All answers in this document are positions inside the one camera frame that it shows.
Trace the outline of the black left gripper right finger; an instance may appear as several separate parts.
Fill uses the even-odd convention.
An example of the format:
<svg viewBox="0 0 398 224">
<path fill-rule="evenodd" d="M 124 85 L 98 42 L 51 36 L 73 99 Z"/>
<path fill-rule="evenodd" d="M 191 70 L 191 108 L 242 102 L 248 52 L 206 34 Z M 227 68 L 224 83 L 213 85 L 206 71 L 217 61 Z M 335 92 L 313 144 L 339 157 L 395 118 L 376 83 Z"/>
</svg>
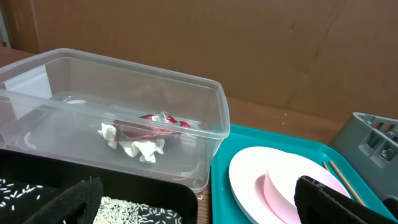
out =
<svg viewBox="0 0 398 224">
<path fill-rule="evenodd" d="M 294 202 L 302 224 L 396 224 L 306 175 L 296 181 Z"/>
</svg>

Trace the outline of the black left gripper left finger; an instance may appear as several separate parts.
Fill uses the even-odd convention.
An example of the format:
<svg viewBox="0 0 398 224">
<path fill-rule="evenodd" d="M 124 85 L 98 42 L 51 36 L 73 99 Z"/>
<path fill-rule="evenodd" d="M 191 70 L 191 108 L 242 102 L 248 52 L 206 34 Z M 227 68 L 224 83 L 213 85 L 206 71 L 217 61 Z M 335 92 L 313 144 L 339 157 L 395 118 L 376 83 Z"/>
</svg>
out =
<svg viewBox="0 0 398 224">
<path fill-rule="evenodd" d="M 103 196 L 100 177 L 66 185 L 23 224 L 93 223 Z"/>
</svg>

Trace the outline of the pink small plate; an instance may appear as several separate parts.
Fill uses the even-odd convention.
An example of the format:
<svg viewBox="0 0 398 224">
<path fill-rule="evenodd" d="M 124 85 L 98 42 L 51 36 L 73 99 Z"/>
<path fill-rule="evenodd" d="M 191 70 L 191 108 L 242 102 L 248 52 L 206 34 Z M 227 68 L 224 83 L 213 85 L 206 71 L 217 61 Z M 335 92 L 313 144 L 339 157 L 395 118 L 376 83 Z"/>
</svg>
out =
<svg viewBox="0 0 398 224">
<path fill-rule="evenodd" d="M 301 223 L 295 205 L 295 187 L 299 176 L 289 171 L 268 168 L 264 174 L 263 195 L 270 210 L 284 223 Z"/>
</svg>

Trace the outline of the wooden chopstick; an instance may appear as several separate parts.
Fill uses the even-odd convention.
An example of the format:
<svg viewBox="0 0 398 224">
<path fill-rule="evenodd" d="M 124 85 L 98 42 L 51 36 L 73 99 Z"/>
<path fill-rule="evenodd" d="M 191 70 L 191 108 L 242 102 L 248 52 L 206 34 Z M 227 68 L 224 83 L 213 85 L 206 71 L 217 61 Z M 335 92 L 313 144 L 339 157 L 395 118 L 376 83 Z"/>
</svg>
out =
<svg viewBox="0 0 398 224">
<path fill-rule="evenodd" d="M 327 170 L 328 172 L 330 172 L 329 166 L 327 165 L 327 163 L 325 161 L 322 162 L 323 167 L 325 170 Z"/>
<path fill-rule="evenodd" d="M 348 191 L 350 192 L 350 194 L 354 197 L 355 201 L 357 201 L 358 203 L 360 203 L 363 206 L 366 206 L 365 203 L 363 202 L 363 200 L 361 199 L 361 197 L 357 194 L 357 192 L 355 191 L 355 189 L 351 186 L 351 184 L 348 182 L 348 180 L 346 179 L 346 177 L 341 173 L 341 171 L 339 170 L 339 168 L 337 168 L 337 166 L 335 165 L 335 163 L 333 161 L 329 161 L 329 165 L 330 167 L 335 171 L 335 173 L 337 174 L 337 176 L 341 179 L 341 181 L 343 182 L 343 184 L 345 185 L 345 187 L 348 189 Z"/>
</svg>

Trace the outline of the white large plate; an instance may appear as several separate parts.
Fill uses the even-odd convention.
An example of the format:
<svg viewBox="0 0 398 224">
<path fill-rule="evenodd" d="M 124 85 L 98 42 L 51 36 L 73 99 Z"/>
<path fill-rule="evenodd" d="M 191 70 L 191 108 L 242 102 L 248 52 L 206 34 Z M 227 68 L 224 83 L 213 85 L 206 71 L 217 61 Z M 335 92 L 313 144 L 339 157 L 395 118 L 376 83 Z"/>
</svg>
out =
<svg viewBox="0 0 398 224">
<path fill-rule="evenodd" d="M 239 208 L 251 223 L 284 223 L 269 208 L 262 187 L 267 169 L 289 171 L 299 178 L 307 175 L 349 197 L 343 184 L 321 165 L 306 157 L 271 147 L 248 147 L 239 151 L 229 165 L 229 181 Z"/>
</svg>

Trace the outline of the white tissue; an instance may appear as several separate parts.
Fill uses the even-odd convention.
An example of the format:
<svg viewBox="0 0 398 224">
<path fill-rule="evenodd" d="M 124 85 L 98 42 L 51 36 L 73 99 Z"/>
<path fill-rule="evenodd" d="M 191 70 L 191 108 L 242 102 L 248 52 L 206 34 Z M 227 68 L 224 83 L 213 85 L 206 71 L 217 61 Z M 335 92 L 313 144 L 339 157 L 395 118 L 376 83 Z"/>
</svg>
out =
<svg viewBox="0 0 398 224">
<path fill-rule="evenodd" d="M 133 140 L 133 141 L 122 141 L 116 139 L 116 127 L 101 123 L 101 129 L 97 130 L 97 133 L 108 142 L 108 146 L 116 149 L 121 146 L 124 152 L 129 157 L 139 157 L 140 162 L 146 162 L 150 164 L 156 163 L 155 153 L 164 153 L 165 139 L 155 139 L 155 140 Z"/>
</svg>

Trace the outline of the red snack wrapper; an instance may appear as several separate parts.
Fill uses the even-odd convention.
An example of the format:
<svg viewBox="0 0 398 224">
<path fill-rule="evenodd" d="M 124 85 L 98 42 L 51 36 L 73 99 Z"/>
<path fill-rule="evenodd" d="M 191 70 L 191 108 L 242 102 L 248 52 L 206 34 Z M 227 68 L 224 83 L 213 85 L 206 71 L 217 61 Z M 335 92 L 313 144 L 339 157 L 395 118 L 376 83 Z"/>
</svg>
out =
<svg viewBox="0 0 398 224">
<path fill-rule="evenodd" d="M 166 112 L 147 114 L 140 116 L 140 118 L 158 123 L 190 128 L 190 125 L 187 122 L 178 121 Z M 156 140 L 168 138 L 169 136 L 180 135 L 180 132 L 177 131 L 142 124 L 128 123 L 116 119 L 113 122 L 113 126 L 116 128 L 116 141 Z"/>
</svg>

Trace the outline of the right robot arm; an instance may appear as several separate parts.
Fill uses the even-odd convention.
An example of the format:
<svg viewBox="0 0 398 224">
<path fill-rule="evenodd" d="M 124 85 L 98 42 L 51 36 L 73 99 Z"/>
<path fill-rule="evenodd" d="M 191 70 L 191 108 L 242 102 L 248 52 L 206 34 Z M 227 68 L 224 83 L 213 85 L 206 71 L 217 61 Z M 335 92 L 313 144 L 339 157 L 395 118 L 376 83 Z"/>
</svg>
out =
<svg viewBox="0 0 398 224">
<path fill-rule="evenodd" d="M 398 219 L 398 198 L 395 196 L 386 197 L 382 202 L 391 214 Z"/>
</svg>

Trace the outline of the black food waste tray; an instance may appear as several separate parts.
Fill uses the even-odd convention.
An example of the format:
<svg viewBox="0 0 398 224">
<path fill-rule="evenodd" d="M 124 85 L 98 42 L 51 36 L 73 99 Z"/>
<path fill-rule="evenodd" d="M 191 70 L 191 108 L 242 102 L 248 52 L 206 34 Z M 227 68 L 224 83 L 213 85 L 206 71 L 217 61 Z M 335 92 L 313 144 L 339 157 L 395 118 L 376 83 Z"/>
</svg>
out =
<svg viewBox="0 0 398 224">
<path fill-rule="evenodd" d="M 36 205 L 24 205 L 16 213 L 1 211 L 1 223 L 23 223 L 66 185 L 94 177 L 101 178 L 103 196 L 173 210 L 181 215 L 183 223 L 197 222 L 196 196 L 184 185 L 3 149 L 1 179 L 43 185 L 55 192 Z"/>
</svg>

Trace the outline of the grey dishwasher rack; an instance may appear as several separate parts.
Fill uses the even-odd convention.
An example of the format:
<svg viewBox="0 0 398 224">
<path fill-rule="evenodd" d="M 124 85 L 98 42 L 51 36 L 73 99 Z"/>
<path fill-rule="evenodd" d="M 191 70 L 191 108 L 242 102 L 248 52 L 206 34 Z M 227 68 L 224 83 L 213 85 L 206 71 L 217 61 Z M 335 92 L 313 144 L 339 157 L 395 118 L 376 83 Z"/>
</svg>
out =
<svg viewBox="0 0 398 224">
<path fill-rule="evenodd" d="M 330 141 L 381 199 L 397 198 L 397 120 L 354 112 Z"/>
</svg>

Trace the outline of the spilled white rice pile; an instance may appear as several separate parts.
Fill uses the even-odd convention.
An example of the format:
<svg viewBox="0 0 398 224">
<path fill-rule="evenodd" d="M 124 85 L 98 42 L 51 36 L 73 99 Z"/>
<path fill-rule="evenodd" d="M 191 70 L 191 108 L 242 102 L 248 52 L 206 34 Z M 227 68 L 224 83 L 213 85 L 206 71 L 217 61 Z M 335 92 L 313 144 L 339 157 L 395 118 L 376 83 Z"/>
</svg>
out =
<svg viewBox="0 0 398 224">
<path fill-rule="evenodd" d="M 1 211 L 16 213 L 21 211 L 24 205 L 36 205 L 54 192 L 54 188 L 43 185 L 1 179 Z M 182 224 L 183 218 L 173 210 L 103 196 L 93 223 Z"/>
</svg>

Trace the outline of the teal plastic tray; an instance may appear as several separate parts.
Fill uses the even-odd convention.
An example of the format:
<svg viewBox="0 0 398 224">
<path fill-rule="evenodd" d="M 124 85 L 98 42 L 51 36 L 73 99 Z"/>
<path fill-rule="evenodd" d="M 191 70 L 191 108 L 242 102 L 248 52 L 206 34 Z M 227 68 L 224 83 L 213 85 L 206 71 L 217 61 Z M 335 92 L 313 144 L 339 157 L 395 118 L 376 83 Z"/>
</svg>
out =
<svg viewBox="0 0 398 224">
<path fill-rule="evenodd" d="M 260 129 L 232 125 L 231 133 L 221 144 L 211 165 L 211 196 L 213 223 L 251 223 L 234 199 L 229 181 L 229 164 L 239 151 L 251 146 L 267 146 L 292 152 L 317 164 L 332 160 L 368 208 L 395 220 L 351 164 L 332 148 L 310 141 Z"/>
</svg>

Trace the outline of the clear plastic bin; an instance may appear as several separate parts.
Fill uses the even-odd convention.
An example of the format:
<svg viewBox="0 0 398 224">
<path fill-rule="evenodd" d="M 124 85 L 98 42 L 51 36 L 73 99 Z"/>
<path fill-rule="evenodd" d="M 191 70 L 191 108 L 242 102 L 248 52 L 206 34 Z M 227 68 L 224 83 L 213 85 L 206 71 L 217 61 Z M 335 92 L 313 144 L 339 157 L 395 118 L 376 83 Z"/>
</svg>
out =
<svg viewBox="0 0 398 224">
<path fill-rule="evenodd" d="M 144 116 L 166 112 L 190 128 Z M 97 130 L 114 120 L 180 132 L 156 163 L 113 149 Z M 73 49 L 1 63 L 1 147 L 117 170 L 201 192 L 231 130 L 222 86 L 206 78 Z"/>
</svg>

